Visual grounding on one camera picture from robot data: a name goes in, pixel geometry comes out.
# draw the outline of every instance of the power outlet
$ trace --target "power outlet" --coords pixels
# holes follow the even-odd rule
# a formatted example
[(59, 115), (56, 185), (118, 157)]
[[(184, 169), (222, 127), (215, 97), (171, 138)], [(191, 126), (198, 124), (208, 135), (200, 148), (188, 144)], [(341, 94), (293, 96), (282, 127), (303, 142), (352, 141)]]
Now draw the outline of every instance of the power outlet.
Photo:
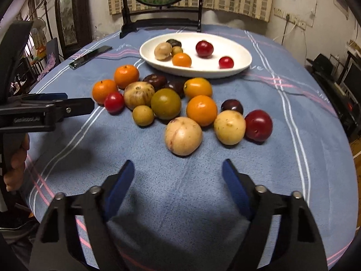
[(299, 21), (299, 22), (298, 22), (298, 27), (302, 28), (303, 30), (306, 30), (307, 22), (305, 22), (305, 21)]
[(289, 15), (289, 22), (290, 23), (293, 23), (293, 24), (297, 25), (298, 22), (300, 21), (300, 19), (296, 15), (293, 15), (291, 13), (286, 13), (285, 19), (286, 19), (287, 15)]
[(274, 9), (274, 15), (275, 16), (283, 18), (284, 14), (285, 14), (285, 12), (282, 9), (280, 9), (280, 8), (275, 8)]

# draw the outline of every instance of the wooden floor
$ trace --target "wooden floor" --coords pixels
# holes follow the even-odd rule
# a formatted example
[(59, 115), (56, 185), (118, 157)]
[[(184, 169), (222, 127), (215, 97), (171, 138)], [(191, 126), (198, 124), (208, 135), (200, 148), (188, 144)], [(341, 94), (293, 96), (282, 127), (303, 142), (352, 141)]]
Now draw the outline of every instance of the wooden floor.
[[(351, 143), (352, 154), (355, 156), (361, 151), (361, 140)], [(357, 183), (359, 185), (359, 218), (357, 220), (357, 227), (361, 225), (361, 154), (354, 160), (357, 174)]]

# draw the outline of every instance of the red cherry tomato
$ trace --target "red cherry tomato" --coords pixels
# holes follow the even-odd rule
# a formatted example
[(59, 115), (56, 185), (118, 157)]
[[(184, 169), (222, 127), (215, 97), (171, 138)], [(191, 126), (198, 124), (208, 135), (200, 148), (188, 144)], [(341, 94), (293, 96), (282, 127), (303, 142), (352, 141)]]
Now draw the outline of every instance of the red cherry tomato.
[(104, 102), (104, 107), (109, 113), (118, 113), (124, 108), (124, 98), (121, 93), (110, 93)]
[(233, 68), (234, 66), (234, 62), (233, 59), (231, 57), (225, 56), (222, 57), (219, 61), (218, 61), (220, 68)]
[(209, 57), (213, 54), (214, 48), (210, 42), (200, 41), (196, 45), (196, 51), (199, 57)]

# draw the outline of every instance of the framed picture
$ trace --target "framed picture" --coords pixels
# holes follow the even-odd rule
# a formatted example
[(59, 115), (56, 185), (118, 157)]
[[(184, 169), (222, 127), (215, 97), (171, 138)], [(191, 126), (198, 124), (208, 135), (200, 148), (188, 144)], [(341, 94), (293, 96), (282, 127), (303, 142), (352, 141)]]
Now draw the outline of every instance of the framed picture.
[(345, 0), (333, 0), (333, 3), (336, 5), (338, 9), (341, 10), (343, 14), (345, 14), (348, 19), (348, 5)]
[(55, 0), (55, 17), (64, 58), (91, 43), (88, 0)]

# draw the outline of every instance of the dark red fruit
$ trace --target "dark red fruit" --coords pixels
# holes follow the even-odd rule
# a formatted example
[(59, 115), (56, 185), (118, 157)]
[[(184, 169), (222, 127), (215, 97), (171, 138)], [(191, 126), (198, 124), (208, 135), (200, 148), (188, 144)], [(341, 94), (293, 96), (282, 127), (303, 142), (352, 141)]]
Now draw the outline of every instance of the dark red fruit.
[(199, 57), (209, 57), (213, 54), (214, 48), (210, 42), (200, 41), (196, 45), (196, 51)]
[(123, 95), (117, 92), (110, 93), (104, 102), (104, 107), (109, 113), (118, 113), (124, 108)]
[(181, 98), (184, 97), (184, 90), (183, 90), (184, 82), (180, 81), (173, 81), (166, 83), (162, 88), (170, 88), (175, 91)]
[(224, 68), (233, 68), (233, 66), (234, 66), (233, 59), (232, 59), (231, 57), (228, 57), (228, 56), (222, 57), (222, 58), (218, 61), (218, 64), (220, 65), (220, 68), (221, 68), (221, 69), (224, 69)]
[(264, 142), (272, 133), (271, 117), (263, 110), (254, 110), (245, 117), (246, 137), (257, 142)]
[(164, 75), (157, 75), (157, 74), (148, 75), (143, 79), (143, 81), (150, 83), (155, 91), (161, 89), (161, 87), (168, 82), (167, 78)]
[(233, 110), (241, 113), (243, 115), (243, 106), (238, 100), (230, 99), (225, 100), (221, 105), (222, 111), (224, 110)]

